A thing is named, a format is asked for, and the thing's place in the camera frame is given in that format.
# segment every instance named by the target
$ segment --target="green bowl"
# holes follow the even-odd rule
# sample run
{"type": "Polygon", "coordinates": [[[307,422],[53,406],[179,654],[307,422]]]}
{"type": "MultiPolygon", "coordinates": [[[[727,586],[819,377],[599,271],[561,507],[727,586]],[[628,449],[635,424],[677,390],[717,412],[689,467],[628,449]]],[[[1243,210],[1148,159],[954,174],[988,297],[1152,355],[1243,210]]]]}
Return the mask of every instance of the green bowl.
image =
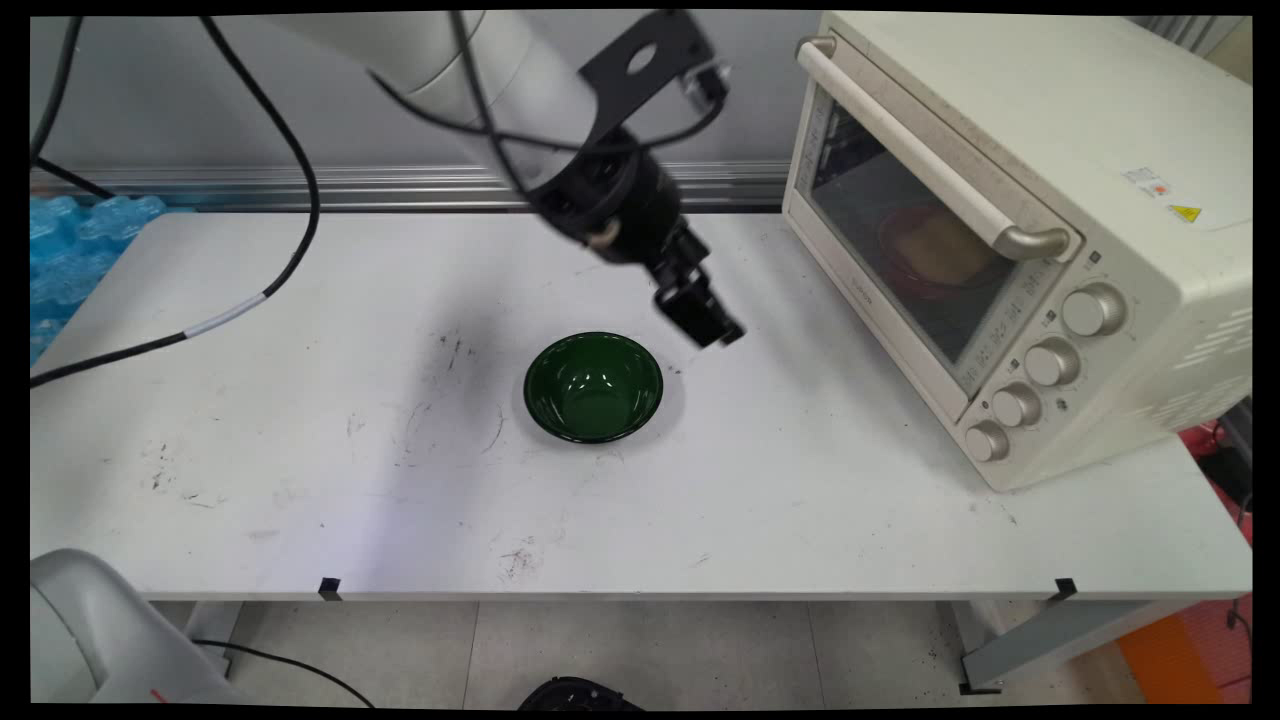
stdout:
{"type": "Polygon", "coordinates": [[[662,370],[636,341],[590,332],[558,340],[525,373],[525,407],[544,430],[598,443],[639,430],[662,401],[662,370]]]}

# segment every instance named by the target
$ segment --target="orange object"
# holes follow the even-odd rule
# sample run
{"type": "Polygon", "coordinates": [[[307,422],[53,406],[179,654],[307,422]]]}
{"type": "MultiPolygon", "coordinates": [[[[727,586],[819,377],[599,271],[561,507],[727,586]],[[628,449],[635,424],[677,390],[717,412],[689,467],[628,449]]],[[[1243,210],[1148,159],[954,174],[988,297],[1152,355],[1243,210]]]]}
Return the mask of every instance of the orange object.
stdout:
{"type": "Polygon", "coordinates": [[[1116,641],[1147,702],[1221,703],[1179,615],[1157,620],[1116,641]]]}
{"type": "Polygon", "coordinates": [[[909,300],[947,300],[1005,278],[1007,261],[942,205],[890,214],[877,231],[893,291],[909,300]]]}

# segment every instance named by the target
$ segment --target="floor tile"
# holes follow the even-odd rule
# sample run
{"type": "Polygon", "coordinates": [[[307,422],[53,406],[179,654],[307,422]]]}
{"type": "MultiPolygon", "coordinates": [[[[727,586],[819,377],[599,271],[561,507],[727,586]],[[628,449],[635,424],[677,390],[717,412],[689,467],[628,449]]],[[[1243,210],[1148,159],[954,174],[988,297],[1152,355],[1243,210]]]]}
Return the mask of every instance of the floor tile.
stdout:
{"type": "Polygon", "coordinates": [[[814,646],[828,708],[1143,702],[1114,644],[1051,671],[961,696],[963,646],[936,602],[812,603],[814,646]]]}
{"type": "MultiPolygon", "coordinates": [[[[330,673],[378,707],[462,707],[474,602],[246,602],[232,642],[330,673]]],[[[232,653],[230,682],[262,703],[356,706],[329,680],[232,653]]]]}
{"type": "Polygon", "coordinates": [[[645,710],[820,708],[804,603],[481,603],[467,708],[576,675],[645,710]]]}

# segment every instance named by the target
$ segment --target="blue packing material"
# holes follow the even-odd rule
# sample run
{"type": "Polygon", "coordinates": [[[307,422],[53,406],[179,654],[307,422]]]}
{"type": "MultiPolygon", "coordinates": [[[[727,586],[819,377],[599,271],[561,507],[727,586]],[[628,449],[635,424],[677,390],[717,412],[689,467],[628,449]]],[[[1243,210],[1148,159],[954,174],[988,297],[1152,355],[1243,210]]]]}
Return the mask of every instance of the blue packing material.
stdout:
{"type": "Polygon", "coordinates": [[[49,347],[120,254],[168,208],[155,196],[111,197],[84,208],[72,197],[32,197],[31,218],[31,364],[49,347]]]}

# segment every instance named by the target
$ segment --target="toaster oven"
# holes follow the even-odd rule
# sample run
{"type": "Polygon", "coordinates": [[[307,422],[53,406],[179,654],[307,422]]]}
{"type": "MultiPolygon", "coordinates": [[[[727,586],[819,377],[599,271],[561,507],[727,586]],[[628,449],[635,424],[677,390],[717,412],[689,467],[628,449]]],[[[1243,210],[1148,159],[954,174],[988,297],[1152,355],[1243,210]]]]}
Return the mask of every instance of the toaster oven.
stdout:
{"type": "Polygon", "coordinates": [[[1121,18],[828,12],[796,59],[783,214],[992,488],[1252,391],[1252,87],[1121,18]]]}

